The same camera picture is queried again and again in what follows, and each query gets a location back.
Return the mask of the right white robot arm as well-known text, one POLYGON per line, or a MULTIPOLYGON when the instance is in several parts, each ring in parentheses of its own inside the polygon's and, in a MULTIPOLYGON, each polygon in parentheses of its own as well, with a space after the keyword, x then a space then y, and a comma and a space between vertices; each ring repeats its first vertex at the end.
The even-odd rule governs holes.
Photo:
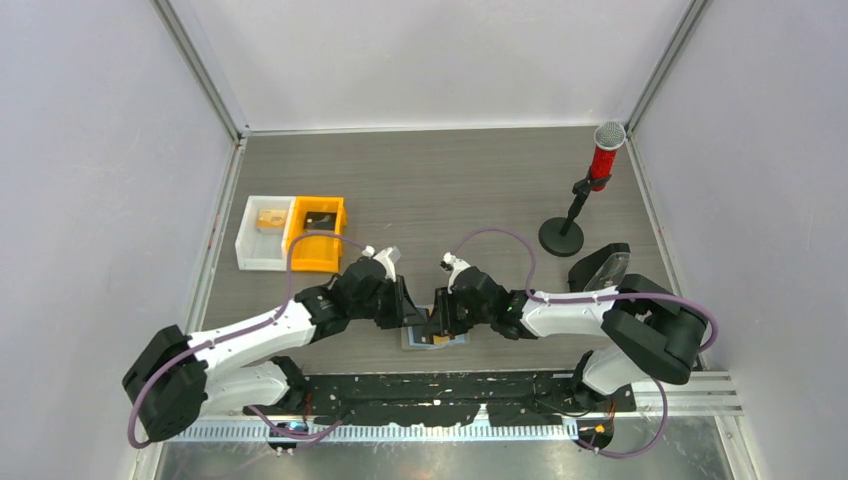
POLYGON ((637 274, 600 290, 546 293, 508 290, 479 268, 467 267, 437 289, 423 332, 460 335, 477 325, 510 340, 607 338, 607 348, 581 357, 568 388, 574 403, 589 411, 634 382, 687 383, 696 357, 712 340, 712 321, 698 306, 637 274))

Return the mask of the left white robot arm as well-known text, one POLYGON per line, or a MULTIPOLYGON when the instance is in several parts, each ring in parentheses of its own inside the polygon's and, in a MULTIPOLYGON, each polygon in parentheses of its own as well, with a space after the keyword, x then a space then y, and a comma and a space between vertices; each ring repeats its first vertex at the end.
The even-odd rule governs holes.
POLYGON ((283 351, 342 333, 354 320, 383 330, 423 325, 390 261, 361 257, 321 285, 227 327, 158 330, 122 379, 132 403, 127 436, 138 449, 171 439, 204 415, 248 406, 298 412, 306 381, 283 351))

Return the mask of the blue grey card holder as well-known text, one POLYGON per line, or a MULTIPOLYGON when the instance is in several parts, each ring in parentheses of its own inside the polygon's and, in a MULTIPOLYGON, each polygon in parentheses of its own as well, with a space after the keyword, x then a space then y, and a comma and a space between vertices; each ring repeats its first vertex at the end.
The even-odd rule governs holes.
MULTIPOLYGON (((468 341, 463 345, 467 345, 471 341, 470 334, 469 333, 464 333, 464 334, 466 334, 468 336, 468 341)), ((410 351, 421 350, 421 351, 423 351, 423 350, 436 350, 436 349, 441 349, 441 348, 446 348, 446 347, 451 347, 451 346, 437 347, 437 346, 434 346, 432 344, 432 340, 424 340, 422 338, 422 326, 402 327, 402 329, 401 329, 401 348, 403 350, 410 350, 410 351)))

